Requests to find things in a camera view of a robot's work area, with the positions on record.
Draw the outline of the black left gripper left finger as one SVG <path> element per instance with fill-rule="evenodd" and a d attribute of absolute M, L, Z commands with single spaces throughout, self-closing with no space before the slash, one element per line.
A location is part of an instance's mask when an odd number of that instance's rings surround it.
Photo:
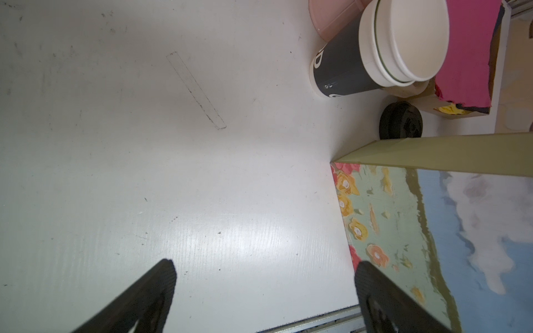
<path fill-rule="evenodd" d="M 162 259 L 75 332 L 162 332 L 176 281 L 173 262 Z"/>

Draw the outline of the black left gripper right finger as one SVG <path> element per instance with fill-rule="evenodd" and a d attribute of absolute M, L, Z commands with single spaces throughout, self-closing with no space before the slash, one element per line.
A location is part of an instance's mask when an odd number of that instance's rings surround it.
<path fill-rule="evenodd" d="M 451 331 L 372 263 L 358 263 L 354 282 L 367 332 Z"/>

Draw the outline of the green white paper gift bag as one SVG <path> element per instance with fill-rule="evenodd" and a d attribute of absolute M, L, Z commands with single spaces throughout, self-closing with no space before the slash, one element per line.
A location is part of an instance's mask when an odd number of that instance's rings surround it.
<path fill-rule="evenodd" d="M 532 331 L 532 134 L 381 140 L 330 165 L 353 267 L 450 332 Z"/>

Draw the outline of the stack of paper cups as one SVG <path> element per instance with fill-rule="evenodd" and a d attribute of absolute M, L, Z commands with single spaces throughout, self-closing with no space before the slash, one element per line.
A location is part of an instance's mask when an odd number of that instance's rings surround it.
<path fill-rule="evenodd" d="M 445 1 L 370 1 L 315 55 L 318 94 L 342 97 L 432 79 L 450 41 Z"/>

